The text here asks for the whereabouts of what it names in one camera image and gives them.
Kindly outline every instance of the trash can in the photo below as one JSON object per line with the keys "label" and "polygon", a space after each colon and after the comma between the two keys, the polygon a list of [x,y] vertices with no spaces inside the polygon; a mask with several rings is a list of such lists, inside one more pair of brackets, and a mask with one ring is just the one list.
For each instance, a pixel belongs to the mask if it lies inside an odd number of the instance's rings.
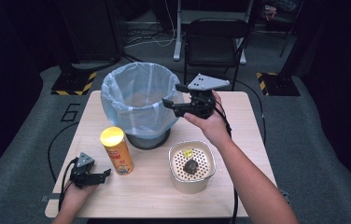
{"label": "trash can", "polygon": [[103,81],[101,100],[105,115],[126,133],[133,146],[159,147],[178,119],[161,99],[184,103],[182,93],[176,90],[178,83],[178,77],[159,64],[126,64]]}

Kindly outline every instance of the white wire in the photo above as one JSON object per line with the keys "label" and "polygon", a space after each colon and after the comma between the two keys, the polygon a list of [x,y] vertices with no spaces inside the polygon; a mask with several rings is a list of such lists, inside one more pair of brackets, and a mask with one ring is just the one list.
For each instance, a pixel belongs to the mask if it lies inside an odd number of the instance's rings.
{"label": "white wire", "polygon": [[[137,43],[137,44],[133,44],[133,45],[128,45],[128,46],[125,46],[125,47],[124,47],[125,49],[131,48],[131,47],[134,47],[134,46],[137,46],[137,45],[150,44],[150,43],[156,43],[156,44],[158,44],[158,45],[161,46],[161,47],[167,47],[167,46],[169,46],[174,40],[176,40],[176,39],[175,39],[175,36],[176,36],[175,26],[174,26],[174,24],[173,24],[172,17],[170,16],[169,7],[167,6],[167,0],[165,0],[164,3],[166,4],[167,15],[169,15],[170,23],[172,23],[173,37],[172,37],[171,39],[168,39],[168,40],[157,40],[157,39],[155,39],[155,37],[151,37],[151,39],[153,39],[153,41],[147,41],[147,42]],[[167,43],[167,44],[165,44],[165,45],[161,45],[161,44],[160,44],[161,42],[167,42],[167,41],[169,41],[169,43]]]}
{"label": "white wire", "polygon": [[158,41],[157,43],[158,43],[158,45],[161,46],[161,47],[167,47],[167,46],[169,46],[169,45],[175,40],[175,36],[176,36],[175,26],[174,26],[174,24],[173,24],[172,17],[170,16],[169,7],[167,6],[167,0],[165,0],[164,3],[166,4],[167,15],[169,15],[170,23],[172,23],[173,37],[172,37],[171,40],[168,40],[169,43],[166,44],[166,45],[161,45],[161,44],[159,44],[159,41]]}

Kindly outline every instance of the yellow can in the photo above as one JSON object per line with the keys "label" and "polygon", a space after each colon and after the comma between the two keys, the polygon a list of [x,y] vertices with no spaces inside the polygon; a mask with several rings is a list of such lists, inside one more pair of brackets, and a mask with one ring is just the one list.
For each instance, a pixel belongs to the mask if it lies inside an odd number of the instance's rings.
{"label": "yellow can", "polygon": [[118,127],[105,129],[100,135],[109,159],[112,161],[118,175],[128,175],[132,172],[134,165],[129,149],[125,142],[125,134]]}

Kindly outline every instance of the black chair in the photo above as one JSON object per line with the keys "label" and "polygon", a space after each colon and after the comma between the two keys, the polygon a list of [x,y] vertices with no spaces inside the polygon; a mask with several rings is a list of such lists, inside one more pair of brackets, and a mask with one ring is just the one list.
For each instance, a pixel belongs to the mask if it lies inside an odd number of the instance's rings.
{"label": "black chair", "polygon": [[236,41],[245,40],[247,34],[248,25],[242,20],[193,21],[185,37],[184,84],[187,85],[188,66],[234,68],[233,91],[244,45],[244,41],[239,44]]}
{"label": "black chair", "polygon": [[284,53],[284,50],[286,49],[289,38],[295,32],[295,24],[297,22],[298,17],[300,16],[300,12],[301,12],[304,0],[301,0],[298,2],[300,3],[296,11],[290,12],[290,11],[278,9],[274,17],[271,20],[266,21],[266,26],[272,27],[272,28],[268,28],[269,30],[286,31],[286,35],[285,35],[286,41],[284,42],[283,48],[281,49],[280,58],[283,56],[283,53]]}

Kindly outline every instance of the strainer basket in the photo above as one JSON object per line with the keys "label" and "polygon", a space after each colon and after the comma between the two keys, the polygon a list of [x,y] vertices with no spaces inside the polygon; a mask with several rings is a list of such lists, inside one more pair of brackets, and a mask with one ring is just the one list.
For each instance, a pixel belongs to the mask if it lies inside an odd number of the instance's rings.
{"label": "strainer basket", "polygon": [[[198,167],[194,174],[184,171],[189,160],[197,161]],[[201,141],[188,141],[175,144],[169,151],[172,182],[182,193],[193,194],[202,191],[213,174],[216,163],[208,145]]]}

